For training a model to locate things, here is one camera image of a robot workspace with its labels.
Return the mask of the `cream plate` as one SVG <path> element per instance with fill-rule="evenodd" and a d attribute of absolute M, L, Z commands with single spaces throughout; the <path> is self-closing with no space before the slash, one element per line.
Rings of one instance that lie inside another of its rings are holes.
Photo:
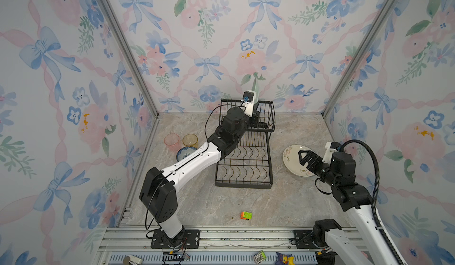
<path fill-rule="evenodd" d="M 307 170 L 300 164 L 299 151 L 312 151 L 310 148 L 303 145 L 291 145 L 283 151 L 283 162 L 285 167 L 292 174 L 300 177 L 315 176 L 311 171 Z"/>

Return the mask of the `green plate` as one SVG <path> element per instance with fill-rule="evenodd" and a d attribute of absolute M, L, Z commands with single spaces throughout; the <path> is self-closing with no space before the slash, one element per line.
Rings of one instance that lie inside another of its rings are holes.
<path fill-rule="evenodd" d="M 252 90 L 254 93 L 258 93 L 259 87 L 258 87 L 258 80 L 257 80 L 257 79 L 254 79 L 251 90 Z"/>

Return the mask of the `yellow transparent cup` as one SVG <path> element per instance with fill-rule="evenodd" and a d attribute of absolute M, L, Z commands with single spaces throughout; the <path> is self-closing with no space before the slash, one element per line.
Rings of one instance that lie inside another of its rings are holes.
<path fill-rule="evenodd" d="M 198 148 L 198 146 L 199 146 L 199 138 L 195 134 L 187 134 L 187 135 L 185 135 L 183 137 L 182 143 L 186 147 Z"/>

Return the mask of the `blue floral bowl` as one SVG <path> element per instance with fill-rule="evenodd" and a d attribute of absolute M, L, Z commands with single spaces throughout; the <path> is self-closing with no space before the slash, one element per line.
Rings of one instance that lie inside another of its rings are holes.
<path fill-rule="evenodd" d="M 185 146 L 181 148 L 176 154 L 177 162 L 180 162 L 181 160 L 185 159 L 189 155 L 193 154 L 195 151 L 197 151 L 197 149 L 192 146 Z"/>

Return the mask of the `pink transparent cup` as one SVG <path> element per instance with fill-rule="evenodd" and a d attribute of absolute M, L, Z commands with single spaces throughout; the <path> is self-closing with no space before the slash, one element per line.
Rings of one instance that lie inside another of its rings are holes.
<path fill-rule="evenodd" d="M 181 149 L 180 136 L 175 133 L 170 133 L 165 136 L 164 144 L 167 146 L 169 151 L 177 153 Z"/>

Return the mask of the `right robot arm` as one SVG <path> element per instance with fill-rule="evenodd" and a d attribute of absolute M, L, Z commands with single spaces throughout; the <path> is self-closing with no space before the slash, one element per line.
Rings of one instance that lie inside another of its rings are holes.
<path fill-rule="evenodd" d="M 310 150 L 298 152 L 299 163 L 331 188 L 330 195 L 354 222 L 367 251 L 368 259 L 333 219 L 316 221 L 312 242 L 329 247 L 346 265 L 404 265 L 405 260 L 383 226 L 370 192 L 355 182 L 356 162 L 350 154 L 327 150 L 324 158 Z"/>

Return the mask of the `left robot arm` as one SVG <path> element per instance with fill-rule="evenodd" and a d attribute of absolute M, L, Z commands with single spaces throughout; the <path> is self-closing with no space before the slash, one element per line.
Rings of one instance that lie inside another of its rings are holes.
<path fill-rule="evenodd" d="M 139 199 L 165 235 L 171 248 L 183 243 L 185 228 L 179 221 L 177 193 L 192 178 L 230 155 L 249 128 L 257 125 L 257 107 L 244 102 L 230 108 L 215 132 L 195 152 L 162 170 L 148 170 Z"/>

